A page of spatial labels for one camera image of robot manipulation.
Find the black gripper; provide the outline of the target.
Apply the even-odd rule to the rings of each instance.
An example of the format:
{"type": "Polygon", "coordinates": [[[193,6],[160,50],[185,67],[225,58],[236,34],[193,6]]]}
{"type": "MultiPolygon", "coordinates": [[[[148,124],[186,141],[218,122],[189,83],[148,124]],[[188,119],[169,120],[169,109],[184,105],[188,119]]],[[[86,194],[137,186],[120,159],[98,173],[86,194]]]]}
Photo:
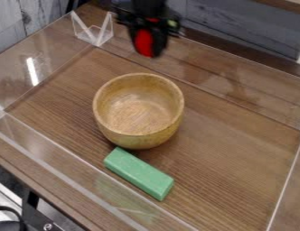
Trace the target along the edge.
{"type": "Polygon", "coordinates": [[[170,8],[165,8],[154,13],[136,12],[133,9],[118,8],[116,13],[118,24],[129,27],[132,44],[137,52],[136,38],[138,28],[153,28],[153,57],[157,58],[168,48],[169,33],[181,31],[181,15],[170,8]]]}

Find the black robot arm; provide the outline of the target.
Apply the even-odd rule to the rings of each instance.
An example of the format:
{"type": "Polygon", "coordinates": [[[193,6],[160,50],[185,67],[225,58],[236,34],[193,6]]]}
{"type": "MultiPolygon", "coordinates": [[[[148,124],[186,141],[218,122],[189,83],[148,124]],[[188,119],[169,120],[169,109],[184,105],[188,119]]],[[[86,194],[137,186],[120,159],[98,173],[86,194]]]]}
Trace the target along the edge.
{"type": "Polygon", "coordinates": [[[181,35],[181,15],[169,8],[168,0],[118,0],[113,7],[136,51],[158,58],[169,46],[169,37],[181,35]]]}

